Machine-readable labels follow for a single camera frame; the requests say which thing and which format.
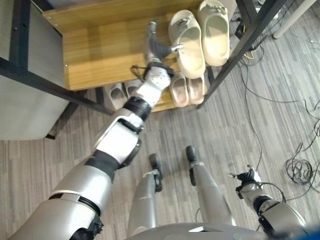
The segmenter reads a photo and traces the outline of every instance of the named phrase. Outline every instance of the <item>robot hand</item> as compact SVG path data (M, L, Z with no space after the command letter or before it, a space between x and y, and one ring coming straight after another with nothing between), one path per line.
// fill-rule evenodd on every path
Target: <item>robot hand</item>
M248 165L249 171L229 176L241 181L235 191L240 199L258 215L258 221L269 237L296 236L297 231L304 232L304 218L285 202L274 200L263 190L258 172Z
M179 47L157 42L156 23L146 31L144 82L102 130L92 154L73 168L10 240L92 240L102 230L100 215L112 190L116 170L138 153L139 133L169 86L173 70L161 59Z

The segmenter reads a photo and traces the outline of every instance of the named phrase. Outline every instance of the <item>floor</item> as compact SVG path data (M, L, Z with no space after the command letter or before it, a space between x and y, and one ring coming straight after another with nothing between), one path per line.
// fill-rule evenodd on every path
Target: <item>floor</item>
M249 67L248 87L273 100L305 99L307 107L312 109L320 100L320 44L310 43L310 40L320 39L320 33L314 32L306 38L301 36L319 28L319 19L308 10L281 38L268 37L262 44L263 59ZM261 53L259 48L254 53L256 59ZM159 154L164 168L163 191L157 193L159 224L195 221L199 204L196 189L189 179L185 156L188 145L199 150L201 159L224 193L236 223L256 229L256 215L235 192L239 182L228 177L228 173L245 171L247 164L256 166L260 155L260 145L249 124L244 93L240 69L236 67L202 109L188 106L151 114L141 134L143 145L138 156L130 167L116 174L113 194L102 215L103 232L96 239L125 239L135 187L150 170L147 159L152 153ZM95 98L93 90L87 95ZM317 120L307 114L302 101L275 103L250 92L247 99L252 125L262 145L259 166L262 180L278 185L287 198L298 197L308 187L292 183L286 175L284 162L294 155L301 141L305 147L311 142ZM319 117L319 109L312 114ZM96 134L108 118L79 107L67 122L63 119L58 122L56 140L0 141L0 239L7 239L14 233L38 204L48 198L63 176L90 153ZM320 161L319 143L317 138L312 147L298 157L309 160L315 167ZM320 174L314 185L319 182ZM281 199L275 188L266 186L265 189ZM320 223L319 201L320 195L310 190L289 204L309 224L315 225Z

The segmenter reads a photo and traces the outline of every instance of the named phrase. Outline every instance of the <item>wooden board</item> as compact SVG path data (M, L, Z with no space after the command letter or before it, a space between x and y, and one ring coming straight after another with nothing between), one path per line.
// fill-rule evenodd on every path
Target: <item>wooden board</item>
M108 0L44 12L43 16L63 35L66 87L78 91L136 79L130 67L145 66L142 51L149 22L158 20L157 38L169 46L172 16L183 9L196 14L201 2ZM174 54L164 63L179 70ZM175 107L167 89L153 112Z
M202 0L106 0L46 11L43 16L62 34L100 25L152 20L187 9L196 13Z
M172 14L158 16L157 37L167 45L171 17ZM83 90L135 79L130 67L145 66L142 49L149 21L143 18L64 33L66 87ZM173 54L164 62L179 69Z

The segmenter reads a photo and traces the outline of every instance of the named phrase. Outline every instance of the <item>metal bar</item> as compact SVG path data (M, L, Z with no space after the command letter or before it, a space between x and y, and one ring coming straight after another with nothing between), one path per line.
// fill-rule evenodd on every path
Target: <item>metal bar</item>
M218 88L218 86L222 83L226 76L231 72L231 70L234 68L237 62L248 51L248 49L252 46L252 44L263 32L263 30L266 28L269 22L278 13L278 11L285 4L285 2L286 0L265 1L264 5L259 11L259 14L257 15L256 22L253 22L252 25L250 25L247 28L240 42L234 49L232 55L230 56L228 61L223 65L219 74L216 76L214 84L210 85L210 88L204 97L204 101L197 106L198 109L202 108L202 106L206 103L209 97L214 93L214 91Z
M95 88L96 102L102 106L105 106L104 87L99 86Z
M252 0L236 0L242 20L246 27L254 23L257 19L256 7Z
M46 0L31 0L31 2L41 11L49 11L55 9L48 1Z
M59 98L63 98L72 103L96 110L100 113L108 115L111 115L113 113L112 110L100 104L97 104L96 102L91 101L83 96L80 96L79 94L77 94L77 92L65 89L53 82L44 79L41 76L28 71L27 69L16 66L14 63L5 60L2 57L0 57L0 74L19 83L28 85L32 88L44 91Z
M208 66L207 68L206 68L206 71L207 71L207 73L208 73L208 80L209 80L209 83L210 83L210 85L214 82L214 80L215 80L215 75L214 75L214 72L213 72L213 70L212 70L212 67L211 66Z
M28 68L30 0L13 3L9 60L20 68Z

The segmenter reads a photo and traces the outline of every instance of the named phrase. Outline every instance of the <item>beige slipper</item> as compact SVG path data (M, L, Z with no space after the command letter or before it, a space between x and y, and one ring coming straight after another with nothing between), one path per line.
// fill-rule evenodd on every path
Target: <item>beige slipper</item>
M201 77L186 80L189 99L192 104L200 104L205 99L205 78Z
M118 110L126 103L127 96L123 91L122 84L108 84L105 86L105 91L112 103L114 110Z
M189 103L186 77L181 72L176 72L169 86L174 104L183 108Z
M136 91L141 84L142 84L142 81L140 79L124 82L124 88L128 98L132 96L134 91Z
M204 59L211 66L222 66L230 55L228 10L217 0L204 0L197 14L202 31Z
M169 38L173 46L183 45L176 55L182 74L190 79L202 76L206 63L202 51L201 29L192 12L181 10L173 16L169 24Z

